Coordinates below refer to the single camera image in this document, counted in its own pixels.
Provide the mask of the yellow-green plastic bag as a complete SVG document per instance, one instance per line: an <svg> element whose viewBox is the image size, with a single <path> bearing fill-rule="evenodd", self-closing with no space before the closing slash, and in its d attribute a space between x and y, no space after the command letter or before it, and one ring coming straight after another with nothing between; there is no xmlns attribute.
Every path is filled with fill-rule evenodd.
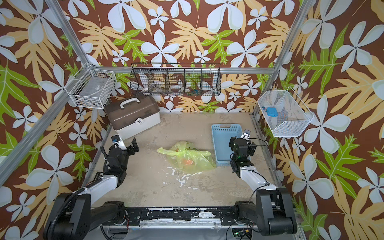
<svg viewBox="0 0 384 240"><path fill-rule="evenodd" d="M167 156L168 162L174 169L187 174L211 171L217 167L211 152L200 151L191 142L177 142L170 149L158 148L157 152ZM184 159L193 160L195 164L186 166L183 164Z"/></svg>

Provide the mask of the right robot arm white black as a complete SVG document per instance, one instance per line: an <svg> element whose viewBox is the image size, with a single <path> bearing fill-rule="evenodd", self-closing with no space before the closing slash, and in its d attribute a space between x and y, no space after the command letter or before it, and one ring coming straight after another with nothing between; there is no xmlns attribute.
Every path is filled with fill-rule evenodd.
<svg viewBox="0 0 384 240"><path fill-rule="evenodd" d="M296 234L298 224L289 191L270 183L249 160L257 145L250 139L232 137L229 147L233 151L230 156L233 173L253 191L249 200L236 202L236 218L255 224L256 232L262 236Z"/></svg>

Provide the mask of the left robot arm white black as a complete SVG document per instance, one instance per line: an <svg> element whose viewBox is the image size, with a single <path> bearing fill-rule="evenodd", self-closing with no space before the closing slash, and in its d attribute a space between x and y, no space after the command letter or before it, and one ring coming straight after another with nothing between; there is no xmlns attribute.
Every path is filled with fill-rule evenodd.
<svg viewBox="0 0 384 240"><path fill-rule="evenodd" d="M121 201L109 201L92 208L97 200L124 182L129 157L140 150L136 140L128 147L118 135L112 136L112 141L108 153L100 147L105 158L103 171L98 172L90 184L55 199L43 233L45 240L82 240L105 222L125 221L125 204Z"/></svg>

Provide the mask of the light blue plastic basket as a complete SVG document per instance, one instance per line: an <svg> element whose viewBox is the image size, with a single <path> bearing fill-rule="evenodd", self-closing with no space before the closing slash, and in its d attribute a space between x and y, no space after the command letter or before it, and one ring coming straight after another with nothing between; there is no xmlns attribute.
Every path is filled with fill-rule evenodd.
<svg viewBox="0 0 384 240"><path fill-rule="evenodd" d="M214 124L211 126L216 164L218 167L230 166L230 155L233 153L229 146L232 137L240 138L243 131L239 124Z"/></svg>

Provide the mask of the brown lidded storage box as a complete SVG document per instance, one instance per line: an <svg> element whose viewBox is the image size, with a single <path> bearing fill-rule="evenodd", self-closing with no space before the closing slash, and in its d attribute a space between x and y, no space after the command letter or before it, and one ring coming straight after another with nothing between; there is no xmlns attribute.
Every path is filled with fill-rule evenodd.
<svg viewBox="0 0 384 240"><path fill-rule="evenodd" d="M160 109L151 95L134 97L105 106L112 128L122 140L131 138L161 122Z"/></svg>

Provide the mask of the blue object in mesh basket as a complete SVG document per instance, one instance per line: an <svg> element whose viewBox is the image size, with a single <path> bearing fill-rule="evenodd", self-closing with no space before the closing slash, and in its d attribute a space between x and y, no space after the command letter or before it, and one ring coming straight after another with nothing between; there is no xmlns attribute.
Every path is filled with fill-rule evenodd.
<svg viewBox="0 0 384 240"><path fill-rule="evenodd" d="M274 107L268 107L267 108L267 115L269 117L277 117L279 115L278 111Z"/></svg>

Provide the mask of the white mesh basket right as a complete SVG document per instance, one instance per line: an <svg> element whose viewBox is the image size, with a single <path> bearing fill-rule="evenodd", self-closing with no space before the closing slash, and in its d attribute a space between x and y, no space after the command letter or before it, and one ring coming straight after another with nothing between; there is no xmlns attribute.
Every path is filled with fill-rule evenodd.
<svg viewBox="0 0 384 240"><path fill-rule="evenodd" d="M266 91L258 99L258 105L273 136L276 138L301 136L315 117L315 114L310 111L299 94L292 88ZM279 115L269 117L267 115L268 107L276 108Z"/></svg>

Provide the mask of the small circuit board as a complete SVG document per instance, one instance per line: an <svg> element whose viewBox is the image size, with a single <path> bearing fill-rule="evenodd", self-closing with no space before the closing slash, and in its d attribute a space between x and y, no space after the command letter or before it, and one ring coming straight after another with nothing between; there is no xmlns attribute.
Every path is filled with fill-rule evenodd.
<svg viewBox="0 0 384 240"><path fill-rule="evenodd" d="M234 228L231 230L231 233L235 240L251 240L253 237L253 231L249 228L240 229Z"/></svg>

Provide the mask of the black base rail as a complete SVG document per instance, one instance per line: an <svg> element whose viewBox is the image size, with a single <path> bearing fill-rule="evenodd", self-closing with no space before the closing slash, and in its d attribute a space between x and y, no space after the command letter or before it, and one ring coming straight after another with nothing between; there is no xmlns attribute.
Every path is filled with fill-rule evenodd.
<svg viewBox="0 0 384 240"><path fill-rule="evenodd" d="M103 226L242 226L250 220L240 218L236 206L210 207L130 207L122 223L109 220Z"/></svg>

